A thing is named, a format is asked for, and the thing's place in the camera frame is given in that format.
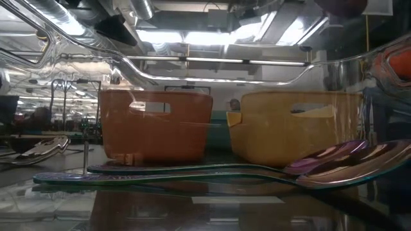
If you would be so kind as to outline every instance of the glass surface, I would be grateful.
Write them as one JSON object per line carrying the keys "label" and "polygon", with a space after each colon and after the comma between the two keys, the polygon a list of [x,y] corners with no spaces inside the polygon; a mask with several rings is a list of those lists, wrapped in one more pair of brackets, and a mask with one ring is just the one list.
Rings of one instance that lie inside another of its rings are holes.
{"label": "glass surface", "polygon": [[0,229],[409,228],[408,155],[400,151],[392,156],[401,160],[362,163],[370,178],[392,172],[338,191],[242,178],[133,187],[31,181],[86,160],[283,169],[343,142],[408,144],[409,1],[368,0],[362,13],[359,0],[332,1],[337,8],[331,0],[75,2],[0,1],[0,162],[46,136],[70,140],[34,166],[0,164]]}

